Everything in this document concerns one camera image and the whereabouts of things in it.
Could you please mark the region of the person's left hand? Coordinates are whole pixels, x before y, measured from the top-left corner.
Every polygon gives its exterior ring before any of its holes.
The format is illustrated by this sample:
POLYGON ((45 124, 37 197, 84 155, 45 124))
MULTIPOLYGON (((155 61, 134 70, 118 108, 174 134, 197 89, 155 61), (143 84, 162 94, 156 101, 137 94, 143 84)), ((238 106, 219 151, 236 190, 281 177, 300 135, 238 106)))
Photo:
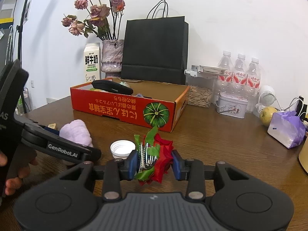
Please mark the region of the person's left hand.
POLYGON ((28 151, 17 150, 14 154, 13 160, 8 165, 8 158, 1 152, 1 168, 8 168, 8 174, 4 175, 1 172, 1 196, 11 196, 23 184, 23 179, 30 175, 30 164, 36 166, 38 164, 37 153, 35 150, 28 151))

